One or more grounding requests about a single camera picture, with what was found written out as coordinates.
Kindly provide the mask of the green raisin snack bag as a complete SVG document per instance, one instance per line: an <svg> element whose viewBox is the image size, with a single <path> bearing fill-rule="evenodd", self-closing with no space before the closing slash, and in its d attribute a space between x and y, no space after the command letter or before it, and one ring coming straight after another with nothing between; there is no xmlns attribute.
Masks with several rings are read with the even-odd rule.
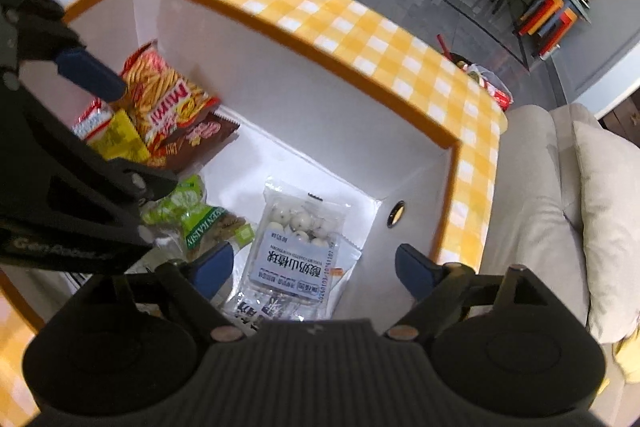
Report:
<svg viewBox="0 0 640 427"><path fill-rule="evenodd" d="M178 244L186 260L195 260L230 239L243 248L255 238L245 218L206 202L205 183L198 174L179 181L169 195L146 207L142 219L157 230L178 232Z"/></svg>

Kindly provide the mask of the white yogurt ball bag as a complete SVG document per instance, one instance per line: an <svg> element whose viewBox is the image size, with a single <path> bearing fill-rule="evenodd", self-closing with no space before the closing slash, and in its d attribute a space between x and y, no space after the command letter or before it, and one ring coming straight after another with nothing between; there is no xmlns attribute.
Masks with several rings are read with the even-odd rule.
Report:
<svg viewBox="0 0 640 427"><path fill-rule="evenodd" d="M268 321L329 319L336 288L360 256L343 234L347 202L276 179L266 182L264 199L242 275L224 304L227 317L248 335Z"/></svg>

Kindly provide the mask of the red shrimp stick snack bag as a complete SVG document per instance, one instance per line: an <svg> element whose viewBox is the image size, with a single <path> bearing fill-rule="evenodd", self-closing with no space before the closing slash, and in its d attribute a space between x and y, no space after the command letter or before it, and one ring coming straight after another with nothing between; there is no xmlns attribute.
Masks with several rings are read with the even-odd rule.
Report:
<svg viewBox="0 0 640 427"><path fill-rule="evenodd" d="M112 104L123 109L143 143L155 154L198 124L220 104L215 92L170 66L151 41L127 58L120 77L125 94Z"/></svg>

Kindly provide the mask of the brown chocolate wafer bar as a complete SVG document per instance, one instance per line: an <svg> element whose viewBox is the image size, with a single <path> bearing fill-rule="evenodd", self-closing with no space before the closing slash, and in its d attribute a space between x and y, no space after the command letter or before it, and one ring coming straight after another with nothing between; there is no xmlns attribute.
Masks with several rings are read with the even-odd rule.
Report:
<svg viewBox="0 0 640 427"><path fill-rule="evenodd" d="M232 119L208 113L188 132L153 153L146 165L178 173L189 167L195 159L226 142L239 127L240 124Z"/></svg>

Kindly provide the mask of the red white snack packet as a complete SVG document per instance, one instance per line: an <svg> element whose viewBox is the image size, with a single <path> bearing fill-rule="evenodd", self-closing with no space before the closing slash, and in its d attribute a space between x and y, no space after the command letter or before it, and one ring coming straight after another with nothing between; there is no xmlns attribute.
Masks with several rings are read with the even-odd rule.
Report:
<svg viewBox="0 0 640 427"><path fill-rule="evenodd" d="M88 141L101 132L112 120L113 109L100 98L95 98L73 125L73 134Z"/></svg>

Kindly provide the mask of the yellow snack packet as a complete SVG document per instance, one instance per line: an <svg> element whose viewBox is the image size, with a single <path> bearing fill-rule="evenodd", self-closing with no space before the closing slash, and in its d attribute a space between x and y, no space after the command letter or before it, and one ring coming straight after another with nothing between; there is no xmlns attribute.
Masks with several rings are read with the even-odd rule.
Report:
<svg viewBox="0 0 640 427"><path fill-rule="evenodd" d="M88 144L105 160L122 158L144 164L151 157L137 129L123 109L119 109L105 128L88 140Z"/></svg>

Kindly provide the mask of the orange cardboard box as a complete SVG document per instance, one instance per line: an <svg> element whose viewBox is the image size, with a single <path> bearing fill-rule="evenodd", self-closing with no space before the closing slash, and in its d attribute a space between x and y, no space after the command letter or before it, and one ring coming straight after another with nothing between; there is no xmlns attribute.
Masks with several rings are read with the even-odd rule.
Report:
<svg viewBox="0 0 640 427"><path fill-rule="evenodd" d="M395 272L396 249L435 259L444 237L460 141L389 86L252 8L222 0L85 0L63 20L86 50L120 76L156 41L167 63L240 124L231 142L174 173L198 174L207 200L258 227L270 179L347 202L343 234L360 250L335 293L330 319L369 320L384 332L414 300ZM51 62L28 61L20 79L72 131L97 98Z"/></svg>

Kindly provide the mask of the beige sofa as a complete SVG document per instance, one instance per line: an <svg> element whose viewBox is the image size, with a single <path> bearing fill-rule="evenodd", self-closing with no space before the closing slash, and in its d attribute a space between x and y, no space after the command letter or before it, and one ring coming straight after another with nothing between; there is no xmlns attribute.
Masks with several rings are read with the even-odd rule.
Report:
<svg viewBox="0 0 640 427"><path fill-rule="evenodd" d="M525 265L590 332L574 124L606 129L580 104L552 110L522 106L509 110L506 119L480 271L498 274L509 265ZM609 426L638 425L639 384L626 383L614 359L616 343L599 345L605 355L607 384L591 410Z"/></svg>

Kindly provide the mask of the beige cushion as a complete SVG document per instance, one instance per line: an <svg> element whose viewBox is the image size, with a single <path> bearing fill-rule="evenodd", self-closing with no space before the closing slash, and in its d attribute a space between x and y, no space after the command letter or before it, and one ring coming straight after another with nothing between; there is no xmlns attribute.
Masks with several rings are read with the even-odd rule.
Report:
<svg viewBox="0 0 640 427"><path fill-rule="evenodd" d="M590 296L588 326L617 343L639 324L639 147L574 124L582 181L582 224Z"/></svg>

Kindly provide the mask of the yellow cushion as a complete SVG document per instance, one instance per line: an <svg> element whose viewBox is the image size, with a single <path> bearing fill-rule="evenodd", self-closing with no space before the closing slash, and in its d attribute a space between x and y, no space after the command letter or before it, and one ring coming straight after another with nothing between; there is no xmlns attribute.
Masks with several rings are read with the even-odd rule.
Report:
<svg viewBox="0 0 640 427"><path fill-rule="evenodd" d="M624 373L627 384L640 383L640 331L620 340L613 348L615 362Z"/></svg>

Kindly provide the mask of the yellow checkered tablecloth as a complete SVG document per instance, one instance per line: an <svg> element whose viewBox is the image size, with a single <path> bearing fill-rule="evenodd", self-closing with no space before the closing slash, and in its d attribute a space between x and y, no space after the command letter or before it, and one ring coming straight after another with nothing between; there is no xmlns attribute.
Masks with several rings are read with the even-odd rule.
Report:
<svg viewBox="0 0 640 427"><path fill-rule="evenodd" d="M502 109L456 65L354 0L222 0L337 54L460 141L444 237L434 260L474 272L494 194ZM437 376L421 340L369 320L268 321L213 337L229 322L168 265L87 274L24 353L38 426L460 426L492 416Z"/></svg>

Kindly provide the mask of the stacked colourful stools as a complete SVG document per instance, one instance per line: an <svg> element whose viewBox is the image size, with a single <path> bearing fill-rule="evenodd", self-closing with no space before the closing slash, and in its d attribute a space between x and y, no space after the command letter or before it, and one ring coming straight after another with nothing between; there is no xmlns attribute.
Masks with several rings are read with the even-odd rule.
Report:
<svg viewBox="0 0 640 427"><path fill-rule="evenodd" d="M533 57L544 60L572 29L579 12L572 0L538 0L518 21L516 34L534 39Z"/></svg>

